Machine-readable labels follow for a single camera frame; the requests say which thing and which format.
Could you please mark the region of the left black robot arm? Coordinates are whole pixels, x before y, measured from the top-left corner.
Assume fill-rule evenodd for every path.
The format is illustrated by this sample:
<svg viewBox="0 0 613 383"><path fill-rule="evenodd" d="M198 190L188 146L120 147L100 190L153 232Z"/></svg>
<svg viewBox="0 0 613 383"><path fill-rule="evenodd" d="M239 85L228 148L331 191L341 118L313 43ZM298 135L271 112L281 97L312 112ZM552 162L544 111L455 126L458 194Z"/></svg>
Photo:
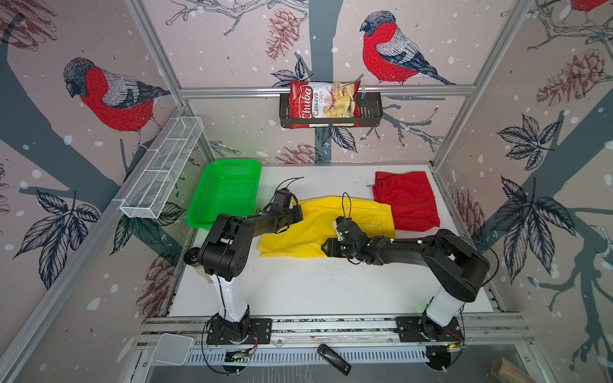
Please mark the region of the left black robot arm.
<svg viewBox="0 0 613 383"><path fill-rule="evenodd" d="M204 268L204 273L212 277L216 286L221 310L212 323L218 330L236 341L246 338L251 330L249 306L237 283L247 265L252 240L282 233L302 221L303 212L297 197L288 188L281 188L255 215L219 215L202 245L185 253L185 263Z"/></svg>

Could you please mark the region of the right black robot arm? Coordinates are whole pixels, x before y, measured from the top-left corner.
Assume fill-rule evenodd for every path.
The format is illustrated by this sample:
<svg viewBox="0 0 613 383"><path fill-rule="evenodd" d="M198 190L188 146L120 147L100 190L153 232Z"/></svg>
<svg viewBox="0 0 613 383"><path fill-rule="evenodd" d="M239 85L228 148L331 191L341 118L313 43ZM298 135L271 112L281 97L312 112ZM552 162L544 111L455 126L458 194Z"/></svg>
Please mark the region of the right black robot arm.
<svg viewBox="0 0 613 383"><path fill-rule="evenodd" d="M446 229L432 236L413 239L370 237L350 218L338 217L336 236L321 246L328 258L384 266L393 263L427 267L440 284L421 317L422 333L450 327L460 309L476 300L485 285L489 261L465 239Z"/></svg>

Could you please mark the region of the yellow shorts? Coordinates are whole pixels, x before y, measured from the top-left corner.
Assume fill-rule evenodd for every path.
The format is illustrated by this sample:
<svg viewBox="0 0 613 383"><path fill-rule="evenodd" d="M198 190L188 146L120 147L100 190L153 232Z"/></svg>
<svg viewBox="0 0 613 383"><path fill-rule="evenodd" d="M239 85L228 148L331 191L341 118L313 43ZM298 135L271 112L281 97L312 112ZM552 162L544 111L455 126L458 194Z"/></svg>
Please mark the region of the yellow shorts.
<svg viewBox="0 0 613 383"><path fill-rule="evenodd" d="M328 239L337 236L334 222L346 214L370 237L396 236L391 206L388 204L329 196L303 200L299 205L303 212L303 221L292 224L287 231L280 234L266 234L261 237L258 250L263 258L324 258L326 255L321 246Z"/></svg>

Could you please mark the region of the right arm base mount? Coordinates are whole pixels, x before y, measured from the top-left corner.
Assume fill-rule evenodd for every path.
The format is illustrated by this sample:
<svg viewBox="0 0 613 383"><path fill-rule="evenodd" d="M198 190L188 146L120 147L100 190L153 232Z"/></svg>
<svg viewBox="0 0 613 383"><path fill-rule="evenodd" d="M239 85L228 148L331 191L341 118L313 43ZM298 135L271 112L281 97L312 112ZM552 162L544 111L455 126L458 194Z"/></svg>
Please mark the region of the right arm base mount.
<svg viewBox="0 0 613 383"><path fill-rule="evenodd" d="M465 341L462 326L458 321L458 311L452 314L450 323L442 326L431 319L426 311L427 305L421 314L407 314L394 319L400 342L446 342L463 343Z"/></svg>

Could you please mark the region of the red shorts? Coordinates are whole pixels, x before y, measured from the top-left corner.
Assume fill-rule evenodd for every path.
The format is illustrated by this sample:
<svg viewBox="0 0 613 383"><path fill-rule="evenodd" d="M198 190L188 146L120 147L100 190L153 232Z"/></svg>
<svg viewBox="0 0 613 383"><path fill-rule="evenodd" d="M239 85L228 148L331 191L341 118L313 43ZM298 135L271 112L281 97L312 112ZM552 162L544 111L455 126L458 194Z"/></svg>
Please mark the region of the red shorts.
<svg viewBox="0 0 613 383"><path fill-rule="evenodd" d="M426 232L440 227L436 199L425 172L376 172L372 189L375 201L391 207L396 230Z"/></svg>

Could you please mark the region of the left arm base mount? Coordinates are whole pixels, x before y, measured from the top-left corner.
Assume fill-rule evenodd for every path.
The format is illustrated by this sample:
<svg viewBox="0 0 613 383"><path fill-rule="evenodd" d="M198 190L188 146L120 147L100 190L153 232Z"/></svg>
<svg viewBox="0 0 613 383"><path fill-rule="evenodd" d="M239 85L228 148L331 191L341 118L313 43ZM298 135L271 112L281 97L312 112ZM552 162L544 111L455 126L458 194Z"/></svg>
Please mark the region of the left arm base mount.
<svg viewBox="0 0 613 383"><path fill-rule="evenodd" d="M268 345L271 341L272 320L252 319L247 310L239 322L230 322L216 314L204 331L208 346Z"/></svg>

